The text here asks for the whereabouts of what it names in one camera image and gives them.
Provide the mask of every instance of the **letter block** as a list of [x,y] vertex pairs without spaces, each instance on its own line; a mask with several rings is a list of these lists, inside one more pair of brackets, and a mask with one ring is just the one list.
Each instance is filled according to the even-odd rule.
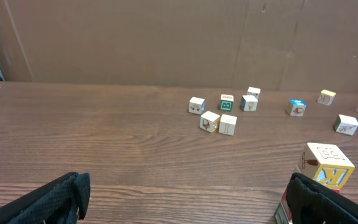
[[221,104],[219,109],[223,111],[230,111],[233,109],[234,97],[232,95],[221,95]]
[[354,170],[353,163],[336,145],[310,142],[298,166],[302,174],[329,189],[341,189]]

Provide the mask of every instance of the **black fabric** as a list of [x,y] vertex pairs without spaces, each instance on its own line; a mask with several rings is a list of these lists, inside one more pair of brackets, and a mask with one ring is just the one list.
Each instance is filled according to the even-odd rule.
[[[43,223],[44,220],[48,221],[50,217],[54,217],[57,223],[75,224],[77,222],[77,188],[75,180],[80,179],[79,182],[83,182],[81,179],[88,179],[89,175],[73,175],[63,183],[58,184],[49,193],[38,199],[34,204],[24,210],[20,215],[16,216],[8,224],[33,224]],[[59,209],[69,206],[69,210],[56,213]]]
[[90,192],[89,174],[68,173],[1,207],[0,224],[77,223],[86,215]]

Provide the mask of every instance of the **cardboard backdrop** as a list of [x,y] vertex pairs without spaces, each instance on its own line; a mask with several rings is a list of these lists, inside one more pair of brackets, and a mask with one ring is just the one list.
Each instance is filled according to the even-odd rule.
[[358,92],[358,0],[0,0],[7,80]]

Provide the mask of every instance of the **wooden table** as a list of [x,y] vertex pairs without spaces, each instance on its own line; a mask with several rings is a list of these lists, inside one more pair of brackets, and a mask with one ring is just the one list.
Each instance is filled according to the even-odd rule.
[[[192,96],[218,110],[235,97],[233,137],[198,127]],[[256,112],[238,107],[245,90],[0,83],[0,207],[69,172],[89,172],[81,223],[268,223],[307,142],[338,145],[356,169],[342,194],[358,203],[358,130],[333,131],[355,116],[358,94],[262,91]],[[290,98],[305,100],[289,117]]]

